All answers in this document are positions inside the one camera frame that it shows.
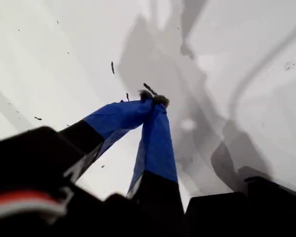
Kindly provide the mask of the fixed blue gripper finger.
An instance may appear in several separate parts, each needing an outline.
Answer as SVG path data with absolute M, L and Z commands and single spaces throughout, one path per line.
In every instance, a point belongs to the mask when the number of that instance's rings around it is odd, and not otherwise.
M 146 120 L 153 108 L 153 96 L 139 92 L 140 100 L 107 104 L 82 120 L 60 131 L 78 150 L 84 153 L 66 172 L 76 182 L 82 174 L 116 141 Z

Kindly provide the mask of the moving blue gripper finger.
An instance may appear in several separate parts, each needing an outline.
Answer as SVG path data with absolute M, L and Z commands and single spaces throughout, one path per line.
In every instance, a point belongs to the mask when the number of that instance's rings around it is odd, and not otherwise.
M 169 120 L 169 101 L 152 99 L 152 111 L 144 121 L 134 174 L 128 191 L 140 209 L 140 231 L 146 237 L 182 237 L 185 220 L 180 196 Z

